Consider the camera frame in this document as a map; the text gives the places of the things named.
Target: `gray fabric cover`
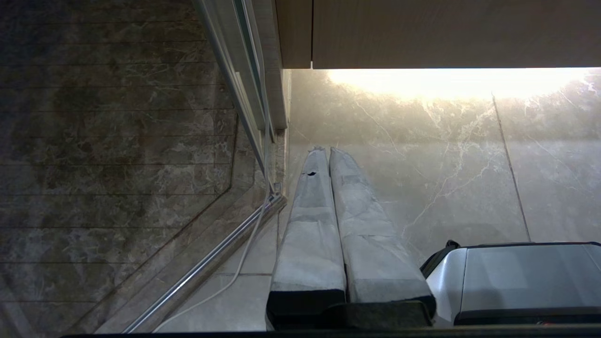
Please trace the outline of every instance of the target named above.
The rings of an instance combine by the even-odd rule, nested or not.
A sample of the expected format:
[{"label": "gray fabric cover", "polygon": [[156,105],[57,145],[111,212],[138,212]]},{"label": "gray fabric cover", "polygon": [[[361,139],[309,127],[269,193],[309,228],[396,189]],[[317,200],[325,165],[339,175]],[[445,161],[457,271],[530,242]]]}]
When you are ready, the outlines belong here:
[{"label": "gray fabric cover", "polygon": [[330,177],[351,303],[430,296],[417,264],[355,160],[332,148]]},{"label": "gray fabric cover", "polygon": [[309,152],[273,269],[271,291],[346,290],[326,151]]}]

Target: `white cable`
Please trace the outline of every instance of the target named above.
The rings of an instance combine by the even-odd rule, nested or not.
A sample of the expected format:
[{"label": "white cable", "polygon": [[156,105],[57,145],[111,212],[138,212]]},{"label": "white cable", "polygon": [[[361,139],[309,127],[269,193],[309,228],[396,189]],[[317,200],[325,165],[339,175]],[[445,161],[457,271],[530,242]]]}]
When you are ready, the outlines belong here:
[{"label": "white cable", "polygon": [[267,172],[267,168],[269,167],[268,159],[269,159],[269,123],[270,123],[270,121],[267,116],[264,116],[264,119],[265,119],[265,137],[263,139],[263,148],[264,148],[264,150],[263,150],[264,151],[264,153],[263,153],[264,154],[263,155],[263,174],[264,174],[264,178],[265,178],[265,199],[263,200],[263,204],[261,205],[261,212],[259,213],[259,217],[257,219],[257,222],[255,223],[255,226],[252,228],[251,236],[248,238],[248,242],[246,243],[246,247],[244,248],[244,252],[242,253],[242,257],[240,258],[240,263],[238,264],[238,269],[236,270],[234,277],[221,290],[215,292],[214,294],[203,299],[202,301],[190,306],[186,310],[183,310],[182,312],[174,315],[173,317],[166,319],[164,322],[162,322],[159,326],[157,326],[152,331],[153,333],[157,333],[162,327],[164,327],[167,323],[173,321],[175,318],[178,318],[179,316],[191,311],[192,309],[195,309],[195,308],[199,307],[200,305],[203,305],[204,303],[212,300],[214,297],[218,296],[221,292],[227,290],[232,284],[234,284],[234,282],[238,278],[238,275],[240,274],[240,270],[242,270],[242,265],[244,264],[244,259],[246,258],[246,254],[248,253],[248,249],[250,248],[252,240],[255,237],[255,233],[257,232],[257,229],[259,228],[259,224],[261,224],[261,220],[263,219],[263,214],[265,214],[265,208],[267,207],[267,203],[269,201],[269,196],[271,195],[270,189],[269,189],[269,175]]}]

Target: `tile grout line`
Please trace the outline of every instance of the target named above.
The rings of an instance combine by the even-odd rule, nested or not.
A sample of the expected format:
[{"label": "tile grout line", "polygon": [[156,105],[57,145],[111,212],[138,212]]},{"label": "tile grout line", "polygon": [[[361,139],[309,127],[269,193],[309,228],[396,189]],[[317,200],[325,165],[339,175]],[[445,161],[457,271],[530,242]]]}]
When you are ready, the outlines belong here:
[{"label": "tile grout line", "polygon": [[531,242],[532,239],[530,237],[530,231],[528,230],[528,223],[526,223],[526,215],[524,214],[524,208],[522,206],[522,199],[520,198],[520,192],[517,189],[516,175],[513,172],[513,165],[511,164],[511,158],[509,157],[509,149],[507,148],[507,142],[505,142],[505,134],[503,133],[503,126],[501,124],[501,116],[499,115],[499,109],[497,108],[497,105],[496,105],[495,95],[492,92],[491,92],[491,96],[492,96],[493,106],[495,107],[496,121],[499,124],[499,131],[501,132],[501,140],[503,141],[503,148],[505,148],[505,155],[507,157],[507,163],[509,164],[509,170],[511,171],[511,178],[513,179],[513,187],[516,190],[517,203],[520,206],[520,212],[522,213],[522,220],[524,222],[524,227],[526,228],[526,235],[528,237],[528,241]]}]

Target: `floor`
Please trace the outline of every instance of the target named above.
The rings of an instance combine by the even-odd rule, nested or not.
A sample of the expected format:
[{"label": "floor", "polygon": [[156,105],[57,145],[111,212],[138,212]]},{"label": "floor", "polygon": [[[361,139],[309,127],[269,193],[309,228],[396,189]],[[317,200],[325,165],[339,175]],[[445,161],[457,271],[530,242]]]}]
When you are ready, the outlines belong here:
[{"label": "floor", "polygon": [[236,112],[189,0],[0,7],[0,336],[93,332],[230,187]]},{"label": "floor", "polygon": [[[348,151],[416,262],[448,239],[601,242],[601,70],[294,70],[286,182],[314,145]],[[289,203],[243,274],[166,331],[264,330]],[[239,254],[180,310],[232,277]]]}]

